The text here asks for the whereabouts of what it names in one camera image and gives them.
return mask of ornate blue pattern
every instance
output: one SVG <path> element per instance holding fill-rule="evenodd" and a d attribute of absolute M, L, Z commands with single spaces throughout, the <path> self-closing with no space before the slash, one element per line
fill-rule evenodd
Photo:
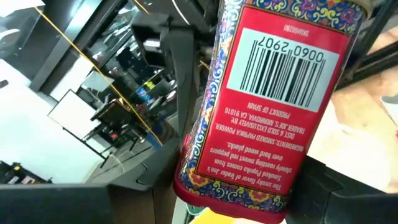
<path fill-rule="evenodd" d="M 228 0 L 224 3 L 210 68 L 211 76 L 201 107 L 202 113 L 193 127 L 192 137 L 182 157 L 178 179 L 195 195 L 267 212 L 281 212 L 286 206 L 288 197 L 246 189 L 195 173 L 210 116 L 221 86 L 221 77 L 226 68 L 228 51 L 238 24 L 239 13 L 244 4 L 321 24 L 348 35 L 355 34 L 365 15 L 362 7 L 340 0 Z"/>

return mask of white label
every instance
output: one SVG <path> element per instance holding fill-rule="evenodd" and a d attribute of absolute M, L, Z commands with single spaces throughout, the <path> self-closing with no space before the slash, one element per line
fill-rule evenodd
<path fill-rule="evenodd" d="M 244 28 L 227 88 L 318 112 L 339 55 Z"/>

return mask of wire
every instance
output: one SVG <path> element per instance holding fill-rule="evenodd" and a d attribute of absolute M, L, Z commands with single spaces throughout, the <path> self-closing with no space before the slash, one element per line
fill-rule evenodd
<path fill-rule="evenodd" d="M 141 3 L 139 3 L 137 0 L 134 0 L 134 2 L 135 2 L 142 10 L 144 10 L 147 14 L 149 14 L 148 10 L 147 10 Z"/>
<path fill-rule="evenodd" d="M 138 156 L 138 155 L 140 155 L 140 154 L 142 154 L 142 153 L 148 151 L 149 149 L 151 149 L 151 147 L 147 147 L 147 148 L 143 149 L 141 152 L 138 152 L 138 153 L 136 153 L 136 154 L 134 154 L 134 155 L 128 157 L 127 159 L 125 159 L 125 160 L 123 160 L 123 161 L 120 161 L 120 162 L 123 164 L 124 162 L 126 162 L 126 161 L 128 161 L 128 160 L 130 160 L 130 159 L 132 159 L 132 158 L 134 158 L 134 157 L 136 157 L 136 156 Z M 93 179 L 95 179 L 95 178 L 97 178 L 97 177 L 103 175 L 104 173 L 109 172 L 111 169 L 117 167 L 118 165 L 119 165 L 119 164 L 113 165 L 112 167 L 110 167 L 110 168 L 104 170 L 103 172 L 100 172 L 99 174 L 96 174 L 94 177 L 90 177 L 89 179 L 92 181 Z"/>
<path fill-rule="evenodd" d="M 204 67 L 206 67 L 207 70 L 210 70 L 209 66 L 208 66 L 205 62 L 203 62 L 202 60 L 200 60 L 200 63 L 201 63 Z"/>
<path fill-rule="evenodd" d="M 188 203 L 185 203 L 185 206 L 187 208 L 187 212 L 192 216 L 198 216 L 205 211 L 205 207 L 196 207 Z"/>
<path fill-rule="evenodd" d="M 140 7 L 143 8 L 144 11 L 146 11 L 146 13 L 148 13 L 148 11 L 142 6 L 140 5 Z M 114 85 L 106 78 L 106 76 L 101 72 L 101 70 L 42 12 L 40 11 L 39 8 L 34 7 L 35 10 L 65 39 L 69 42 L 69 44 L 83 57 L 85 58 L 87 61 L 89 61 L 89 63 L 91 63 L 91 65 L 94 67 L 94 69 L 105 79 L 106 82 L 108 82 L 108 84 L 110 85 L 110 87 L 113 89 L 113 91 L 116 92 L 116 94 L 118 94 L 120 96 L 120 98 L 126 102 L 126 104 L 130 107 L 130 109 L 136 114 L 136 116 L 139 118 L 139 120 L 142 122 L 142 124 L 145 126 L 145 128 L 148 129 L 148 131 L 156 138 L 156 140 L 160 143 L 161 146 L 163 146 L 162 142 L 160 141 L 160 139 L 156 136 L 156 134 L 151 130 L 151 128 L 149 127 L 149 125 L 143 120 L 143 118 L 141 118 L 140 114 L 131 106 L 131 104 L 128 102 L 127 99 L 125 99 L 125 97 L 119 92 L 118 89 L 116 89 L 116 87 L 114 87 Z"/>
<path fill-rule="evenodd" d="M 177 6 L 177 3 L 175 3 L 175 0 L 172 0 L 174 8 L 177 10 L 177 12 L 180 14 L 181 18 L 185 21 L 186 24 L 190 25 L 187 18 L 182 14 L 180 8 Z"/>
<path fill-rule="evenodd" d="M 122 173 L 121 173 L 121 174 L 124 174 L 126 170 L 124 169 L 124 165 L 123 165 L 123 163 L 120 161 L 120 159 L 119 159 L 118 157 L 112 155 L 112 154 L 109 154 L 109 157 L 113 158 L 113 159 L 119 164 L 119 166 L 122 167 Z"/>

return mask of yellow object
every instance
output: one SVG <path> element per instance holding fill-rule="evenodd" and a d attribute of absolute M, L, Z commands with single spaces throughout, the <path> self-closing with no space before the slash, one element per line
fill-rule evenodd
<path fill-rule="evenodd" d="M 139 2 L 137 2 L 135 0 L 136 3 L 138 3 L 138 5 L 142 8 L 142 10 L 144 10 L 146 13 L 148 13 L 146 11 L 146 9 L 139 4 Z M 163 143 L 160 141 L 160 139 L 157 137 L 157 135 L 151 130 L 151 128 L 149 127 L 149 125 L 143 120 L 143 118 L 141 118 L 140 114 L 131 106 L 131 104 L 127 101 L 127 99 L 125 99 L 125 97 L 123 97 L 123 95 L 119 92 L 118 89 L 116 89 L 114 87 L 114 85 L 112 85 L 111 82 L 108 81 L 108 79 L 105 78 L 105 75 L 101 72 L 101 70 L 42 12 L 40 11 L 39 8 L 34 7 L 35 10 L 66 40 L 68 41 L 68 43 L 83 57 L 85 58 L 87 61 L 89 61 L 89 63 L 91 63 L 91 65 L 94 67 L 94 69 L 105 79 L 105 81 L 108 82 L 108 84 L 110 85 L 110 87 L 116 92 L 116 94 L 118 94 L 120 96 L 120 98 L 126 102 L 126 104 L 130 107 L 130 109 L 137 115 L 137 117 L 140 119 L 140 121 L 142 122 L 142 124 L 145 126 L 146 129 L 148 129 L 148 131 L 156 138 L 156 140 L 160 143 L 161 146 L 163 146 Z"/>
<path fill-rule="evenodd" d="M 191 224 L 234 224 L 237 218 L 227 217 L 225 215 L 219 215 L 205 208 L 203 213 L 192 220 Z"/>
<path fill-rule="evenodd" d="M 205 208 L 204 211 L 198 215 L 190 224 L 262 224 L 252 220 L 247 220 L 244 218 L 231 218 L 225 215 L 219 215 L 210 210 L 210 208 Z"/>
<path fill-rule="evenodd" d="M 148 86 L 148 88 L 151 90 L 155 88 L 155 84 L 153 82 L 145 82 L 145 85 Z"/>

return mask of smoked paprika tin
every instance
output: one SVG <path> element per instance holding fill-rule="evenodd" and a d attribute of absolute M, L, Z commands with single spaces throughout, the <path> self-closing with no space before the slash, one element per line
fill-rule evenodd
<path fill-rule="evenodd" d="M 225 0 L 201 115 L 174 189 L 187 203 L 280 223 L 367 1 Z"/>

